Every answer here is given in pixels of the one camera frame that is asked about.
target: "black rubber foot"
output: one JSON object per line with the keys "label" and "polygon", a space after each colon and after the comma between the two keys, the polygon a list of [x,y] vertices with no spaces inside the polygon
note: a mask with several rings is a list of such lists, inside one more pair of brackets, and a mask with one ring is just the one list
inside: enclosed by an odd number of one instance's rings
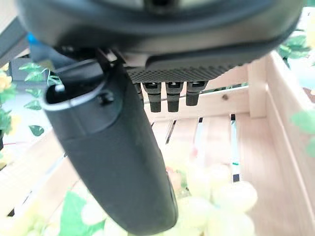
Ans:
{"label": "black rubber foot", "polygon": [[188,95],[186,96],[186,106],[197,106],[199,99],[199,94],[197,95]]}

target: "wooden slat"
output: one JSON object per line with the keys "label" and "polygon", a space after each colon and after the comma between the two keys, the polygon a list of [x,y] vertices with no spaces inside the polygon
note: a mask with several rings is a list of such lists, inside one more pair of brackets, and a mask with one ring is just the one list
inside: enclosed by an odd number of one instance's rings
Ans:
{"label": "wooden slat", "polygon": [[248,113],[248,87],[202,94],[199,97],[198,105],[194,107],[186,106],[186,98],[183,97],[180,99],[177,113],[167,111],[167,101],[162,102],[160,113],[151,113],[149,104],[145,104],[144,109],[150,121]]}
{"label": "wooden slat", "polygon": [[17,16],[14,0],[0,0],[1,14],[0,14],[0,34]]}
{"label": "wooden slat", "polygon": [[163,148],[163,146],[165,145],[167,135],[171,129],[172,124],[173,124],[172,120],[159,121],[153,124],[152,130],[156,137],[159,148]]}
{"label": "wooden slat", "polygon": [[304,212],[305,215],[309,214],[308,219],[312,219],[315,229],[315,216],[312,211],[311,200],[306,191],[301,171],[281,122],[279,112],[269,92],[267,93],[266,109],[268,124],[272,133],[278,158],[281,162],[282,170],[283,172],[290,173],[290,175],[287,176],[287,180],[289,182],[288,186],[291,190],[292,199],[294,199],[295,204],[299,206],[298,209],[300,211]]}
{"label": "wooden slat", "polygon": [[310,218],[292,197],[299,186],[290,187],[294,173],[284,171],[277,157],[265,118],[236,116],[243,179],[253,184],[258,202],[249,212],[258,236],[314,235]]}
{"label": "wooden slat", "polygon": [[65,193],[74,186],[79,177],[68,158],[64,158],[58,167],[43,181],[39,189],[33,192],[19,211],[8,220],[4,231],[8,236],[23,236],[20,227],[25,227],[25,221],[33,214],[50,219],[59,224],[62,203]]}
{"label": "wooden slat", "polygon": [[198,119],[180,119],[176,121],[168,145],[181,143],[182,145],[192,145],[195,137]]}
{"label": "wooden slat", "polygon": [[[227,86],[231,86],[231,85],[239,85],[239,84],[245,83],[247,81],[248,81],[247,65],[237,66],[237,67],[225,72],[223,75],[217,77],[216,79],[210,80],[208,82],[205,90],[218,89],[218,88],[227,87]],[[185,96],[186,91],[187,91],[187,83],[184,82],[181,96]],[[144,91],[143,85],[142,85],[142,92],[143,92],[144,102],[149,102],[148,95]],[[167,98],[165,83],[162,83],[161,98],[162,99]]]}
{"label": "wooden slat", "polygon": [[301,111],[314,110],[315,104],[310,101],[298,80],[276,53],[267,58],[267,80],[270,93],[274,99],[279,115],[291,143],[296,162],[301,171],[313,213],[315,212],[315,158],[306,152],[310,135],[304,134],[291,123],[290,118]]}
{"label": "wooden slat", "polygon": [[203,118],[201,141],[205,148],[206,165],[231,163],[231,120],[228,115]]}
{"label": "wooden slat", "polygon": [[251,118],[266,117],[266,58],[248,65]]}
{"label": "wooden slat", "polygon": [[63,149],[51,131],[32,145],[14,164],[0,171],[0,216],[6,216],[21,202],[62,156]]}

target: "green leaf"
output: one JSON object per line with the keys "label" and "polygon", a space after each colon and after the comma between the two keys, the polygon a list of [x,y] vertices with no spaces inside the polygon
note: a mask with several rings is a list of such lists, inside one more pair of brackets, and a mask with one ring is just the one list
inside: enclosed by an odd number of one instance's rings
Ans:
{"label": "green leaf", "polygon": [[294,46],[305,46],[306,45],[306,35],[297,35],[297,36],[292,36],[289,39],[287,39],[284,42],[284,45],[287,47],[294,47]]}
{"label": "green leaf", "polygon": [[81,218],[81,211],[86,200],[73,192],[67,192],[61,213],[59,236],[92,236],[95,232],[104,229],[105,221],[95,225],[86,225]]}
{"label": "green leaf", "polygon": [[306,151],[311,157],[315,157],[315,137],[311,138],[308,146],[306,147]]}
{"label": "green leaf", "polygon": [[52,85],[62,85],[63,83],[59,79],[58,76],[51,75],[47,79],[47,85],[52,86]]}
{"label": "green leaf", "polygon": [[10,112],[11,111],[6,112],[4,109],[0,109],[0,130],[5,134],[8,134],[12,129]]}
{"label": "green leaf", "polygon": [[0,103],[4,103],[7,100],[15,98],[16,94],[16,85],[11,84],[11,87],[5,89],[3,92],[0,93]]}
{"label": "green leaf", "polygon": [[38,100],[33,100],[29,102],[28,104],[25,104],[24,107],[27,109],[35,110],[35,111],[41,110],[41,105]]}
{"label": "green leaf", "polygon": [[291,66],[290,66],[289,62],[287,61],[287,58],[283,59],[283,61],[285,62],[285,64],[287,65],[287,67],[288,67],[289,69],[291,69]]}
{"label": "green leaf", "polygon": [[315,6],[315,0],[304,0],[304,6]]}
{"label": "green leaf", "polygon": [[44,81],[44,76],[40,71],[33,71],[27,75],[24,81],[40,82]]}
{"label": "green leaf", "polygon": [[41,71],[42,69],[43,68],[40,65],[32,62],[26,63],[19,68],[19,70],[24,70],[27,72]]}
{"label": "green leaf", "polygon": [[25,90],[25,92],[28,92],[29,94],[31,94],[35,98],[40,98],[43,94],[43,91],[41,89],[38,89],[38,88],[27,88]]}
{"label": "green leaf", "polygon": [[30,125],[29,126],[31,132],[33,133],[34,136],[39,137],[44,133],[44,128],[39,126],[39,125]]}
{"label": "green leaf", "polygon": [[315,111],[299,112],[291,117],[291,121],[303,132],[315,134]]}

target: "light wood surface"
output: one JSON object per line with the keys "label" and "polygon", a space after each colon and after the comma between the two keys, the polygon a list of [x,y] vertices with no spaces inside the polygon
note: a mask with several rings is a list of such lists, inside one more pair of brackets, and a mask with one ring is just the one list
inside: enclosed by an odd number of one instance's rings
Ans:
{"label": "light wood surface", "polygon": [[162,102],[160,113],[151,113],[149,104],[145,104],[144,109],[150,121],[248,113],[248,86],[202,94],[199,97],[198,105],[194,107],[186,106],[186,98],[183,97],[180,99],[177,113],[167,111],[167,101]]}
{"label": "light wood surface", "polygon": [[155,122],[153,124],[152,130],[154,132],[159,148],[163,148],[165,146],[166,139],[172,127],[172,124],[173,124],[172,120]]}
{"label": "light wood surface", "polygon": [[250,211],[257,236],[312,236],[308,212],[294,201],[298,186],[290,186],[289,173],[277,156],[268,122],[237,115],[241,173],[258,192],[258,202]]}
{"label": "light wood surface", "polygon": [[206,165],[231,163],[231,119],[229,116],[206,117],[202,121],[202,144]]}
{"label": "light wood surface", "polygon": [[266,58],[248,65],[251,118],[266,117]]}
{"label": "light wood surface", "polygon": [[63,156],[53,131],[47,133],[23,156],[0,171],[0,216],[21,203],[52,165]]}
{"label": "light wood surface", "polygon": [[[239,85],[245,82],[248,82],[247,65],[236,66],[235,68],[230,69],[229,71],[225,72],[223,75],[220,75],[214,80],[210,80],[205,88],[205,91],[211,90],[211,89],[218,89],[222,87],[228,87],[231,85]],[[148,94],[143,89],[142,84],[141,86],[142,86],[144,102],[149,102]],[[185,96],[186,91],[187,91],[187,83],[184,82],[181,96]],[[167,98],[165,83],[162,83],[161,98],[162,99]]]}
{"label": "light wood surface", "polygon": [[0,14],[0,34],[7,28],[7,26],[17,16],[14,0],[0,0],[1,14]]}
{"label": "light wood surface", "polygon": [[298,206],[298,210],[304,213],[304,222],[309,225],[313,224],[315,229],[315,216],[312,210],[311,200],[308,196],[292,146],[289,142],[279,112],[270,92],[267,93],[266,110],[269,128],[272,133],[276,153],[281,162],[281,168],[283,172],[290,173],[287,175],[286,180],[288,187],[290,188],[292,199]]}
{"label": "light wood surface", "polygon": [[296,157],[314,214],[315,158],[310,157],[306,152],[306,147],[311,136],[301,132],[290,119],[295,113],[314,110],[315,104],[310,101],[300,87],[298,80],[276,53],[272,53],[267,58],[267,80],[270,93],[279,111],[282,124]]}

